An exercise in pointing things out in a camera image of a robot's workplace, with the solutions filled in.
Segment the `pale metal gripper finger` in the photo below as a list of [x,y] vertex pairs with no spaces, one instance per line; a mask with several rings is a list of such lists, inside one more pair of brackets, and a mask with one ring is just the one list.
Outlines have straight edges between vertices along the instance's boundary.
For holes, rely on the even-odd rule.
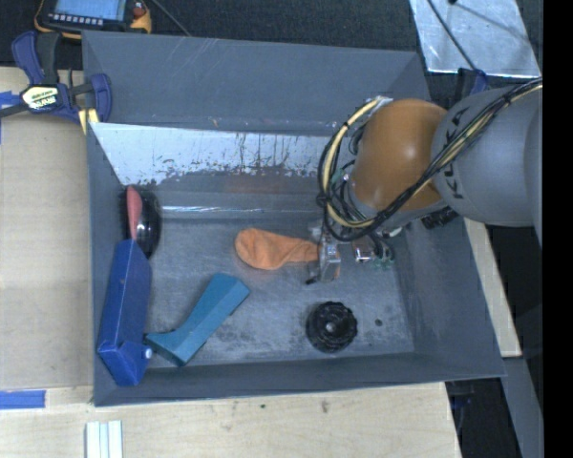
[[308,232],[310,240],[317,244],[319,252],[335,251],[335,239],[324,224],[311,224]]
[[334,254],[321,253],[319,260],[308,263],[308,278],[306,284],[331,282],[340,275],[341,258],[338,252]]

